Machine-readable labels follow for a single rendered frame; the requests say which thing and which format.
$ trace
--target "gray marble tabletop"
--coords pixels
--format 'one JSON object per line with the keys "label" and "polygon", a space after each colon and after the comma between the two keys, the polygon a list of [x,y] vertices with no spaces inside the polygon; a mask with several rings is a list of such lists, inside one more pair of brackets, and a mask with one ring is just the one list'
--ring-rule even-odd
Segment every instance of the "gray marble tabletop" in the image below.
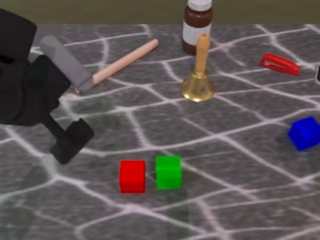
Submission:
{"label": "gray marble tabletop", "polygon": [[[160,46],[53,115],[84,118],[96,135],[69,164],[49,154],[41,125],[0,129],[1,240],[320,240],[320,147],[297,152],[287,131],[320,119],[316,25],[214,25],[210,101],[179,86],[194,59],[181,25],[41,25],[91,72],[152,38]],[[301,66],[298,77],[259,67],[264,53]],[[183,187],[156,190],[155,156],[180,155]],[[146,193],[121,194],[120,160],[147,163]]]}

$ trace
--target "golden bell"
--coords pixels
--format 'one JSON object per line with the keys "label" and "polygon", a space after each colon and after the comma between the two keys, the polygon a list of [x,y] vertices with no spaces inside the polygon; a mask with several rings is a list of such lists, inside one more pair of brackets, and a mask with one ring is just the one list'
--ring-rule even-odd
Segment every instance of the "golden bell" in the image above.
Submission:
{"label": "golden bell", "polygon": [[200,34],[196,43],[195,68],[180,87],[186,99],[197,103],[207,101],[215,94],[215,87],[206,69],[209,48],[210,36],[207,33]]}

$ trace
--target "wooden stick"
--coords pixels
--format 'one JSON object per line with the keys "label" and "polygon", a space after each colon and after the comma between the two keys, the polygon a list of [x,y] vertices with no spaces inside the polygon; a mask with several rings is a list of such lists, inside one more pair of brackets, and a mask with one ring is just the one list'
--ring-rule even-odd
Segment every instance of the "wooden stick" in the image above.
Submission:
{"label": "wooden stick", "polygon": [[159,41],[157,39],[153,39],[147,42],[146,44],[142,45],[141,47],[137,48],[136,50],[130,52],[128,55],[125,55],[124,57],[120,58],[116,62],[108,65],[106,68],[102,69],[101,71],[93,75],[93,84],[97,85],[101,83],[103,80],[111,77],[116,72],[122,70],[129,64],[146,55],[158,45]]}
{"label": "wooden stick", "polygon": [[207,58],[210,48],[210,35],[202,33],[196,42],[195,71],[203,73],[207,68]]}

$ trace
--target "red cube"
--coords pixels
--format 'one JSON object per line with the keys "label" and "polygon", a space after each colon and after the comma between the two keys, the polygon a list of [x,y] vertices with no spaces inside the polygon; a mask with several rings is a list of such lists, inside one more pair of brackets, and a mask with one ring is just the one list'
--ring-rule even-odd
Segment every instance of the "red cube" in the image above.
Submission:
{"label": "red cube", "polygon": [[119,171],[119,187],[123,194],[146,192],[146,164],[144,160],[122,160]]}

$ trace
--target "bottle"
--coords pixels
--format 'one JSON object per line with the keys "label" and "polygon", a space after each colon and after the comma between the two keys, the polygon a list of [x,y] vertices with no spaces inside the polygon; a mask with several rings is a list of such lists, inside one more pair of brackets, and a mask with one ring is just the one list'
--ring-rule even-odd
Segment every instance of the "bottle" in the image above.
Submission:
{"label": "bottle", "polygon": [[212,0],[188,0],[182,30],[182,49],[187,54],[196,55],[198,37],[210,34],[212,17]]}

